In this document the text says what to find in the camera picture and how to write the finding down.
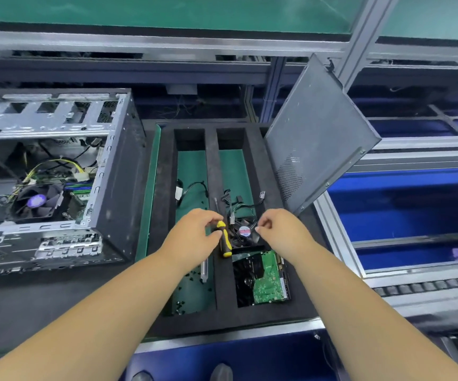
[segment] purple fan sticker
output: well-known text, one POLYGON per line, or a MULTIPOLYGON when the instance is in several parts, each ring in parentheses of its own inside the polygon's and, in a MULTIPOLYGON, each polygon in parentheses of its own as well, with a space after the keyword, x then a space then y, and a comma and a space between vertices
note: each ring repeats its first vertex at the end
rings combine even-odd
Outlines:
POLYGON ((37 194, 37 195, 34 195, 31 198, 29 198, 28 199, 28 203, 26 203, 26 205, 29 208, 35 208, 35 207, 40 207, 46 201, 47 201, 47 198, 46 198, 45 195, 37 194))

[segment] metal computer chassis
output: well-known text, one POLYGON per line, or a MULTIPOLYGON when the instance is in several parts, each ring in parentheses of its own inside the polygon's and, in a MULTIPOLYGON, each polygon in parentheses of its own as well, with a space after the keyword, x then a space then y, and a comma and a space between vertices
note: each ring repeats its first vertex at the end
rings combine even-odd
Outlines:
POLYGON ((0 90, 0 140, 80 135, 106 137, 82 219, 0 224, 0 275, 133 258, 146 138, 131 91, 0 90), (44 102, 53 103, 55 110, 40 110, 44 102), (104 114, 105 102, 115 106, 109 116, 104 114), (76 103, 89 104, 81 118, 76 117, 76 103), (12 109, 15 104, 20 112, 12 109))

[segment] cooling fan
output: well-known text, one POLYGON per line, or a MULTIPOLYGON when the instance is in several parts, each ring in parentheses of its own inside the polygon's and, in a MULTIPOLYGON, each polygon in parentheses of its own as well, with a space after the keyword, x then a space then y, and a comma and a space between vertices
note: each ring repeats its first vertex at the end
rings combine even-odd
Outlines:
POLYGON ((62 184, 28 185, 17 194, 10 206, 9 220, 33 223, 60 220, 68 207, 62 184))

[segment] screwdriver handle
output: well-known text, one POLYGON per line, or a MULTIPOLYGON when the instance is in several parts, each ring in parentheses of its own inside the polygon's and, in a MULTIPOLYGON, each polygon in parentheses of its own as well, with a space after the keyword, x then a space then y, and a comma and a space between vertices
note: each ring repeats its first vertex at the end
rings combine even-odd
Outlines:
POLYGON ((226 224, 223 220, 219 220, 217 223, 217 230, 222 231, 222 237, 220 238, 220 250, 224 258, 232 256, 232 246, 229 242, 229 235, 227 234, 226 224))

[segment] person's left hand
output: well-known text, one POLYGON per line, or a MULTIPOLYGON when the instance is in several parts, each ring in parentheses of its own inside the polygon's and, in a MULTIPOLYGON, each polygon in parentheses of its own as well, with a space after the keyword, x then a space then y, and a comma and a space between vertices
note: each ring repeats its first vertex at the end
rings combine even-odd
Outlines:
POLYGON ((222 219, 222 215, 214 211, 200 208, 190 211, 169 231, 161 253, 167 254, 185 273, 189 272, 211 254, 222 236, 220 230, 207 236, 205 227, 222 219))

